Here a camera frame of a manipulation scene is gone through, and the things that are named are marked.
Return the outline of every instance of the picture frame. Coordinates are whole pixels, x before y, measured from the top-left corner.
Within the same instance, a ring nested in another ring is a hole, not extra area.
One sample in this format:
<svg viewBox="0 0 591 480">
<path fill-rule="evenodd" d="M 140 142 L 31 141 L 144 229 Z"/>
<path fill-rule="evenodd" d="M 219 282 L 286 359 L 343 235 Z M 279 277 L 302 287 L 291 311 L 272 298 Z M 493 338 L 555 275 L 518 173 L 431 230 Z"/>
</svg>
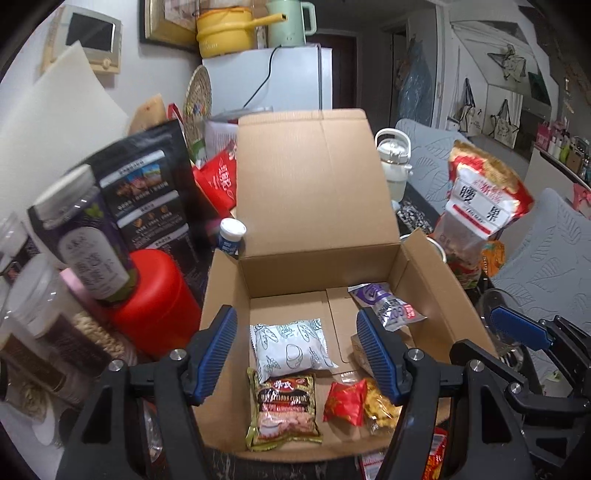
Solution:
<svg viewBox="0 0 591 480">
<path fill-rule="evenodd" d="M 199 54 L 195 0 L 139 0 L 139 40 Z"/>
</svg>

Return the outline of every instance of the red container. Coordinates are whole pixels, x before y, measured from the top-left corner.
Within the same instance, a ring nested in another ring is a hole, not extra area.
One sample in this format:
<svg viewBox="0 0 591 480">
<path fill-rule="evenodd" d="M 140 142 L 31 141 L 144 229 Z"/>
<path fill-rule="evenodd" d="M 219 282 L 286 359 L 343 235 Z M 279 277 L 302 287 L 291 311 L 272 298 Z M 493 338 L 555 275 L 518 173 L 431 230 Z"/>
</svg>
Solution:
<svg viewBox="0 0 591 480">
<path fill-rule="evenodd" d="M 199 330 L 201 308 L 174 263 L 160 250 L 131 254 L 139 282 L 133 296 L 111 309 L 113 324 L 148 355 L 160 358 L 184 348 Z"/>
</svg>

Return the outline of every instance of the yellow saucepan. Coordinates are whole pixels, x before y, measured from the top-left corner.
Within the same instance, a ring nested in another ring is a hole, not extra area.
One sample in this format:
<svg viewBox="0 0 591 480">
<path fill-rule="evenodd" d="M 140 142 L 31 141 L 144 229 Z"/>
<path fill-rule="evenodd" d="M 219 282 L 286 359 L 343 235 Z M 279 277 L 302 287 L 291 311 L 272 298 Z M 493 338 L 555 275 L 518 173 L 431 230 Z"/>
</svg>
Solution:
<svg viewBox="0 0 591 480">
<path fill-rule="evenodd" d="M 263 25 L 284 22 L 284 14 L 252 19 L 249 8 L 211 10 L 197 17 L 197 41 L 204 59 L 256 48 L 254 29 Z"/>
</svg>

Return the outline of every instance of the white bottle cap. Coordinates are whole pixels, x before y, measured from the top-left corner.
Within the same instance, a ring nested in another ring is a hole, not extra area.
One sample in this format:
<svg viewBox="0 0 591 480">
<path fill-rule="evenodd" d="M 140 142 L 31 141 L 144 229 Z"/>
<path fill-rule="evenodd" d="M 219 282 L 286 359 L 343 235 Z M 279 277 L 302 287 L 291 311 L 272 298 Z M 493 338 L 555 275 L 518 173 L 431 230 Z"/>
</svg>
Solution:
<svg viewBox="0 0 591 480">
<path fill-rule="evenodd" d="M 59 217 L 83 198 L 95 184 L 90 165 L 81 165 L 67 173 L 35 200 L 34 207 L 39 220 L 45 222 Z"/>
<path fill-rule="evenodd" d="M 246 234 L 246 226 L 235 218 L 224 218 L 220 223 L 220 233 L 230 242 L 239 242 Z"/>
</svg>

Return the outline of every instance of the black power cord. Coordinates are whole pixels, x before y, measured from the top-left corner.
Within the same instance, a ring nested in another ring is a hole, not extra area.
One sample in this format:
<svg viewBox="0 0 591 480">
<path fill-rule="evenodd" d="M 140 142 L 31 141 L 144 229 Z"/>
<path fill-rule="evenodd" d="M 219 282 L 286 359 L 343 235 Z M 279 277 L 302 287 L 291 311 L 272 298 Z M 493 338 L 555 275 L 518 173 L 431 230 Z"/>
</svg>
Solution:
<svg viewBox="0 0 591 480">
<path fill-rule="evenodd" d="M 269 78 L 271 78 L 271 62 L 273 61 L 273 55 L 275 55 L 275 52 L 281 48 L 281 45 L 279 45 L 278 47 L 275 47 L 273 49 L 273 51 L 271 52 L 271 56 L 269 57 L 269 73 L 267 74 L 267 78 L 263 81 L 263 83 L 261 83 L 259 85 L 259 88 L 256 89 L 256 92 L 252 94 L 252 96 L 246 101 L 246 103 L 244 105 L 242 105 L 242 108 L 246 108 L 248 106 L 249 103 L 252 102 L 252 99 L 254 97 L 256 97 L 256 94 L 258 92 L 261 91 L 261 89 L 265 86 L 265 84 L 269 81 Z"/>
</svg>

